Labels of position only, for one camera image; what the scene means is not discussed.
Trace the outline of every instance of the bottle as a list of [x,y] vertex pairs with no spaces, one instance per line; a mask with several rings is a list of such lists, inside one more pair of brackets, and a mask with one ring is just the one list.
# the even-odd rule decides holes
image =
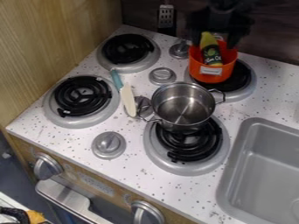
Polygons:
[[200,51],[206,65],[211,67],[223,66],[218,42],[208,31],[201,33]]

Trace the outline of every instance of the silver drip pan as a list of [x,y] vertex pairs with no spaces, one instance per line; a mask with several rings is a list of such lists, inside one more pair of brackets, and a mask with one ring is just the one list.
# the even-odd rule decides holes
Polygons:
[[112,98],[109,99],[105,105],[99,110],[93,112],[89,115],[82,116],[66,116],[61,117],[57,111],[59,105],[55,101],[54,91],[57,86],[59,86],[65,80],[60,81],[54,87],[52,87],[45,95],[43,100],[43,108],[45,111],[45,116],[51,120],[56,125],[67,129],[83,129],[93,126],[97,123],[101,123],[108,119],[118,108],[120,103],[120,96],[115,88],[115,85],[105,78],[96,75],[88,75],[97,77],[99,80],[103,80],[108,84],[111,91]]
[[[244,85],[243,87],[231,91],[231,92],[225,92],[226,93],[226,102],[238,102],[245,98],[247,98],[249,95],[251,95],[256,87],[256,74],[254,70],[244,61],[241,61],[238,59],[239,62],[241,62],[244,66],[246,66],[251,71],[251,79]],[[189,74],[189,68],[187,67],[184,71],[184,81],[189,83],[195,83],[198,84],[193,77]],[[213,93],[213,96],[215,97],[216,101],[219,101],[222,99],[222,94]]]
[[212,119],[222,129],[222,144],[218,152],[206,160],[195,162],[179,162],[174,163],[167,156],[166,150],[159,142],[156,136],[156,123],[149,122],[143,133],[143,145],[146,154],[150,160],[161,169],[181,176],[198,176],[215,170],[223,163],[230,149],[230,138],[225,126],[216,117]]
[[129,74],[129,73],[138,73],[141,72],[151,66],[153,66],[161,56],[161,50],[159,46],[150,38],[145,37],[149,40],[149,42],[154,46],[153,52],[148,52],[143,58],[138,61],[128,63],[128,64],[113,64],[110,62],[103,54],[102,48],[108,41],[104,41],[97,50],[97,60],[99,64],[105,67],[107,70],[111,70],[111,68],[116,69],[119,73]]

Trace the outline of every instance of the black coil burner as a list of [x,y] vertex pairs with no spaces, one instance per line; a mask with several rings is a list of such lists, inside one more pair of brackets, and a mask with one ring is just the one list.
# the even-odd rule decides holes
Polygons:
[[251,80],[251,70],[239,60],[236,61],[231,77],[220,83],[205,83],[195,80],[200,86],[211,89],[216,88],[222,92],[232,92],[243,88]]
[[56,87],[54,95],[62,117],[91,114],[112,97],[108,84],[93,76],[69,78]]
[[176,163],[204,160],[214,155],[222,143],[222,129],[210,119],[198,132],[184,135],[171,133],[156,125],[159,142],[168,150],[167,156]]
[[144,36],[123,34],[108,40],[102,48],[104,56],[113,64],[128,64],[140,60],[154,46]]

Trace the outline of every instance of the pot handle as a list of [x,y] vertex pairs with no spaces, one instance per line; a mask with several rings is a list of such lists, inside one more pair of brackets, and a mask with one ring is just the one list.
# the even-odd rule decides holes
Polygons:
[[220,104],[220,103],[223,103],[226,101],[226,94],[223,93],[222,91],[216,89],[216,88],[212,88],[212,89],[209,89],[208,90],[210,93],[211,92],[216,92],[216,93],[219,93],[219,94],[222,94],[222,101],[217,101],[216,104]]
[[140,119],[142,119],[143,121],[147,122],[147,123],[159,123],[159,122],[161,122],[162,121],[161,119],[147,120],[145,117],[140,115],[140,112],[141,112],[142,109],[146,109],[146,108],[149,108],[149,107],[150,107],[150,105],[145,105],[145,106],[138,107],[137,116]]

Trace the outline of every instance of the black object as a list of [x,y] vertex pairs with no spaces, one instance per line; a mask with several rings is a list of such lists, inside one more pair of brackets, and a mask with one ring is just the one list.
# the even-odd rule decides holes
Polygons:
[[222,143],[222,129],[213,119],[198,132],[190,135],[171,133],[157,124],[156,135],[159,142],[169,151],[167,156],[174,163],[208,159],[218,151]]
[[142,35],[123,34],[112,37],[102,47],[105,57],[113,64],[128,64],[140,60],[154,46]]
[[194,11],[187,18],[187,29],[191,30],[191,39],[199,45],[202,32],[228,33],[227,48],[234,48],[240,39],[250,32],[254,21],[239,13],[237,8],[244,1],[210,0],[210,5],[203,10]]
[[237,60],[234,65],[232,75],[225,81],[219,83],[205,83],[196,79],[194,80],[206,89],[216,88],[222,92],[232,92],[243,88],[251,81],[251,70],[242,62]]
[[22,209],[0,206],[0,214],[6,214],[11,217],[14,217],[21,224],[30,224],[27,212]]
[[91,114],[112,97],[108,84],[93,76],[69,78],[56,87],[54,94],[62,117]]

